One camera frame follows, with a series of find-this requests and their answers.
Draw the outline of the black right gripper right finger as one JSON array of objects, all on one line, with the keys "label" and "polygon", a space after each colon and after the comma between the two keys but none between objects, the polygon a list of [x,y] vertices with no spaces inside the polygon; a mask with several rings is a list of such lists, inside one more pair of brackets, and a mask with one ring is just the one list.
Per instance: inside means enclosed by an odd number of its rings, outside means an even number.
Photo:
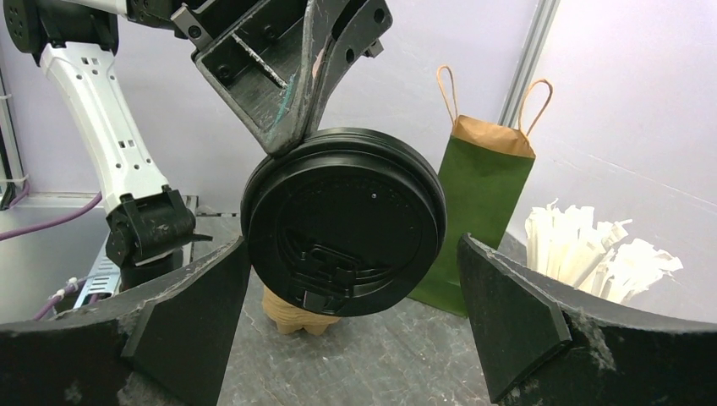
[{"label": "black right gripper right finger", "polygon": [[468,234],[457,264],[493,404],[715,404],[715,324],[600,299]]}]

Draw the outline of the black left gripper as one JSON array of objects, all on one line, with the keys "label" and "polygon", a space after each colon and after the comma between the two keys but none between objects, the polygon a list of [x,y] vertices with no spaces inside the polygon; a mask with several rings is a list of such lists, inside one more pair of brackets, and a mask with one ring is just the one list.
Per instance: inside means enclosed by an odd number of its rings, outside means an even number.
[{"label": "black left gripper", "polygon": [[[171,30],[196,47],[192,60],[264,152],[299,142],[292,103],[308,98],[306,133],[357,59],[382,51],[385,1],[128,1],[128,20]],[[315,63],[311,72],[309,64]]]}]

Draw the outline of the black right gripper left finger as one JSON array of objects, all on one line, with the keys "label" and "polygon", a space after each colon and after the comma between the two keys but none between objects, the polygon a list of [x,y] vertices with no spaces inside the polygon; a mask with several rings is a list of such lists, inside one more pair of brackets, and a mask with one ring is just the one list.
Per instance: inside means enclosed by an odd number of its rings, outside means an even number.
[{"label": "black right gripper left finger", "polygon": [[239,238],[110,299],[2,325],[2,404],[216,404],[249,274]]}]

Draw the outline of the green paper bag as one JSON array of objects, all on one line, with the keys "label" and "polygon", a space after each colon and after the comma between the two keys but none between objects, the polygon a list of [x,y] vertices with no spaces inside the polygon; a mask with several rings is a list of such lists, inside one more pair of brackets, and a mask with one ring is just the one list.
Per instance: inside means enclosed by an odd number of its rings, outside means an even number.
[{"label": "green paper bag", "polygon": [[461,114],[456,85],[445,83],[442,74],[452,69],[441,65],[437,83],[452,121],[451,134],[438,177],[446,199],[445,242],[434,264],[409,297],[438,310],[467,316],[457,264],[457,244],[469,233],[496,249],[523,192],[536,153],[530,135],[554,95],[547,79],[535,80],[524,91],[526,102],[537,85],[546,85],[547,96],[530,123],[524,122],[520,106],[517,127],[510,127]]}]

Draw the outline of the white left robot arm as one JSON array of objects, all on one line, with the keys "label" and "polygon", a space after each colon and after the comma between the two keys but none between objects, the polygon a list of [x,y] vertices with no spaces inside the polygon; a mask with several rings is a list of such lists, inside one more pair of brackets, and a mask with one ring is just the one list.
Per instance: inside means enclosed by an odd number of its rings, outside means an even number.
[{"label": "white left robot arm", "polygon": [[381,0],[6,1],[15,47],[60,90],[101,183],[107,257],[122,289],[178,268],[194,214],[153,162],[114,71],[118,19],[170,30],[269,156],[315,131],[357,58],[374,57],[393,18]]}]

